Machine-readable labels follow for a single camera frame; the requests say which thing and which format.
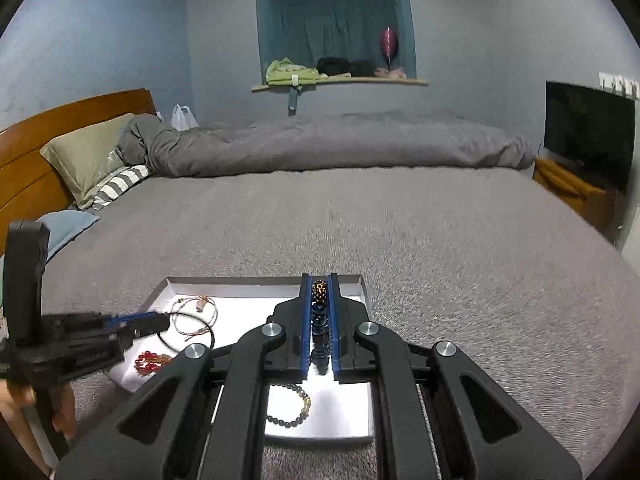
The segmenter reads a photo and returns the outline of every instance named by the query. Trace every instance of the pink charm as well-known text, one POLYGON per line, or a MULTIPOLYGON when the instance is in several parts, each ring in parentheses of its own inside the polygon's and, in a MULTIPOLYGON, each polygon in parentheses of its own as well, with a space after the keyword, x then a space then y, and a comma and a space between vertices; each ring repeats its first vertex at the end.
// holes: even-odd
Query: pink charm
POLYGON ((196 303, 196 310, 198 312, 202 312, 204 310, 204 306, 207 304, 207 297, 203 296, 198 300, 198 303, 196 303))

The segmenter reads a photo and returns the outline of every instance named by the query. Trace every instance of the television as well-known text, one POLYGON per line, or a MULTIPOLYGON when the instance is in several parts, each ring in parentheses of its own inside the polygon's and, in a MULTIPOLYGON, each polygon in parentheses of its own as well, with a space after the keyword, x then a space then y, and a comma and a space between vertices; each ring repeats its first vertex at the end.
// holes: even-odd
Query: television
POLYGON ((626 192, 636 138, 636 102, 566 83, 546 83, 545 148, 587 182, 626 192))

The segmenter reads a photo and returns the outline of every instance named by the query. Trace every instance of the black cord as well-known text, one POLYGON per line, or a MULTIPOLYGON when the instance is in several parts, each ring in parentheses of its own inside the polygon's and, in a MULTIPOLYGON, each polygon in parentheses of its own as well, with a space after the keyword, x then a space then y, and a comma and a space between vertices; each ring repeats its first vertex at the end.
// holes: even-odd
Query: black cord
MULTIPOLYGON (((216 337, 213 335, 213 329, 212 327, 210 327, 206 321, 204 321, 203 319, 199 318, 198 316, 194 316, 193 314, 188 314, 187 312, 172 312, 172 316, 185 316, 185 317, 191 317, 192 319, 197 319, 199 322, 201 322, 204 326, 207 327, 207 330, 209 330, 209 335, 211 336, 211 343, 209 344, 209 350, 213 350, 214 345, 216 344, 216 337)), ((162 336, 160 335, 160 333, 156 334, 158 336, 158 339, 160 340, 160 342, 166 346, 169 350, 171 350, 172 352, 175 352, 177 354, 179 354, 180 352, 182 352, 182 350, 184 350, 184 348, 182 350, 178 350, 174 347, 172 347, 171 345, 169 345, 169 343, 167 341, 165 341, 162 336)))

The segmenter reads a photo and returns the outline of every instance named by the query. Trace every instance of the pink fabric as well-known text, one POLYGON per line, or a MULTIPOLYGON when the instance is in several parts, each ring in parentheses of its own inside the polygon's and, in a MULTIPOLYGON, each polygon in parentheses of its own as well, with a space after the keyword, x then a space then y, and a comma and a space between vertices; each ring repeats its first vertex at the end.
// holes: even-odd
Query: pink fabric
POLYGON ((396 68, 389 72, 386 68, 377 68, 374 74, 377 77, 388 77, 391 79, 406 79, 406 74, 404 73, 404 69, 402 67, 396 68))

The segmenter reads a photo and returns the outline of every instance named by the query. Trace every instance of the beige pillow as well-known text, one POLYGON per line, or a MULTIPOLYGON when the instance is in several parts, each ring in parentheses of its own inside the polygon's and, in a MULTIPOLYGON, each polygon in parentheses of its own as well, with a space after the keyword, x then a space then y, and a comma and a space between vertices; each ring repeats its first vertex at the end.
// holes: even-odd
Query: beige pillow
POLYGON ((65 181, 80 209, 88 208, 100 182, 124 166, 115 153, 120 129, 133 114, 124 114, 51 139, 40 150, 65 181))

